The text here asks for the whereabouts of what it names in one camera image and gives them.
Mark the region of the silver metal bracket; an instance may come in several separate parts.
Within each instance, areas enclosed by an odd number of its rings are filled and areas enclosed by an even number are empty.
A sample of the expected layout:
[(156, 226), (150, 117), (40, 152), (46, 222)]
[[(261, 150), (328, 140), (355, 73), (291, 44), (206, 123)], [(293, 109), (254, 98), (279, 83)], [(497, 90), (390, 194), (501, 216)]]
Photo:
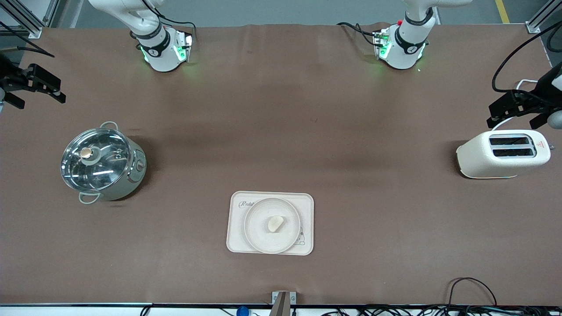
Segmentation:
[(293, 305), (297, 303), (297, 292), (275, 291), (272, 293), (272, 308), (269, 316), (295, 316)]

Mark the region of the cream rabbit print tray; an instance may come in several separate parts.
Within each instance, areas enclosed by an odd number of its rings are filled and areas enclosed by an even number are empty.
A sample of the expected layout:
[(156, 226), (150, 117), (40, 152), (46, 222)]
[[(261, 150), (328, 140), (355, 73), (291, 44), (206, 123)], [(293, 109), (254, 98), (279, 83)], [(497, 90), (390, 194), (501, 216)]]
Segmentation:
[(300, 219), (301, 226), (299, 238), (289, 250), (281, 255), (306, 256), (313, 250), (314, 232), (314, 199), (306, 193), (281, 193), (281, 192), (258, 192), (238, 191), (231, 196), (229, 220), (227, 225), (226, 245), (231, 252), (253, 253), (261, 252), (255, 250), (249, 244), (244, 234), (244, 220), (249, 208), (259, 200), (265, 198), (281, 198), (295, 206)]

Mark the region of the glass pot lid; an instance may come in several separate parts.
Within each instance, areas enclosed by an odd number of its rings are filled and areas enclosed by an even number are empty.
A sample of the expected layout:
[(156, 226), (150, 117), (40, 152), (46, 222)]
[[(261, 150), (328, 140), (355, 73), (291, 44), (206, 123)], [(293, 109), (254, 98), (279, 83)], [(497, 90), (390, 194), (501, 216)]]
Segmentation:
[(124, 175), (131, 156), (131, 145), (121, 132), (100, 126), (82, 132), (64, 149), (61, 176), (76, 191), (98, 192)]

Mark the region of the brown table mat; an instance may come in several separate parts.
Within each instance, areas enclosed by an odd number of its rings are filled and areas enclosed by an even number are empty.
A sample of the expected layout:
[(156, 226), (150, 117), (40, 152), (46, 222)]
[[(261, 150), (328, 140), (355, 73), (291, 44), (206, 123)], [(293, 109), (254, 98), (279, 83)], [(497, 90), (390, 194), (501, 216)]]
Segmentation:
[[(464, 178), (522, 25), (438, 25), (388, 68), (338, 26), (199, 28), (191, 63), (150, 68), (124, 29), (48, 29), (26, 52), (65, 104), (20, 92), (0, 114), (0, 302), (432, 304), (453, 279), (501, 305), (562, 305), (562, 131), (542, 167)], [(127, 197), (84, 205), (61, 158), (113, 121), (145, 152)], [(314, 199), (306, 256), (231, 252), (231, 196)]]

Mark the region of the aluminium frame post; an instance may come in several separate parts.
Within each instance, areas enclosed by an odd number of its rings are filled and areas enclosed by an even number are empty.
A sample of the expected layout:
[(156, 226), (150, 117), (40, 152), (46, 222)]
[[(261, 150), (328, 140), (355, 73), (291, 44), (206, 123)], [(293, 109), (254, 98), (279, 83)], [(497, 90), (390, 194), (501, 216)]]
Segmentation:
[(547, 0), (547, 2), (525, 22), (528, 34), (537, 34), (540, 32), (540, 26), (550, 18), (555, 12), (562, 10), (562, 0)]
[(0, 22), (29, 38), (40, 38), (51, 27), (61, 0), (0, 0)]

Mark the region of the steel electric cooking pot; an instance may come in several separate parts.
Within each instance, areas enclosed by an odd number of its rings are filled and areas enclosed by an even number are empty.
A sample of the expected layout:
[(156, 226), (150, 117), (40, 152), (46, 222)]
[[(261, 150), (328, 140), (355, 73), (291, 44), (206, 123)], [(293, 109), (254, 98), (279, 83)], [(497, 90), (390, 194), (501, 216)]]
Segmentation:
[[(100, 124), (100, 126), (108, 126), (121, 132), (118, 124), (113, 121), (104, 122)], [(94, 204), (97, 201), (120, 200), (127, 197), (129, 194), (132, 194), (138, 188), (139, 184), (141, 184), (147, 171), (146, 154), (136, 142), (134, 142), (127, 136), (125, 137), (131, 145), (132, 156), (129, 162), (129, 166), (124, 175), (121, 176), (121, 178), (115, 184), (110, 185), (104, 190), (93, 193), (84, 193), (78, 191), (78, 200), (82, 204), (90, 205)]]

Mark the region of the cream two-slot toaster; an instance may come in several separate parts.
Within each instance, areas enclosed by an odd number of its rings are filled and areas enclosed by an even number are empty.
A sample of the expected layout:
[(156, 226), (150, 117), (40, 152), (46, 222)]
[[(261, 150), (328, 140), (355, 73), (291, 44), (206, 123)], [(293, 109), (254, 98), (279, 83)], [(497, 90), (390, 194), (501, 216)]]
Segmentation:
[(530, 129), (490, 130), (456, 150), (460, 172), (472, 179), (508, 179), (546, 164), (551, 158), (543, 134)]

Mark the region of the round cream plate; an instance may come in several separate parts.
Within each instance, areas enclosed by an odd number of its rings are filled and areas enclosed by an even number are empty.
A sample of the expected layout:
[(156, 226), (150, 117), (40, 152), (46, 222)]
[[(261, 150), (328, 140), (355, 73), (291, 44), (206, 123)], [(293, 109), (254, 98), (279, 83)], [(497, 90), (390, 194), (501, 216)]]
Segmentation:
[[(285, 222), (275, 233), (267, 229), (271, 216), (283, 216)], [(265, 198), (249, 208), (244, 220), (244, 234), (251, 246), (264, 254), (289, 250), (299, 238), (300, 216), (293, 204), (281, 198)]]

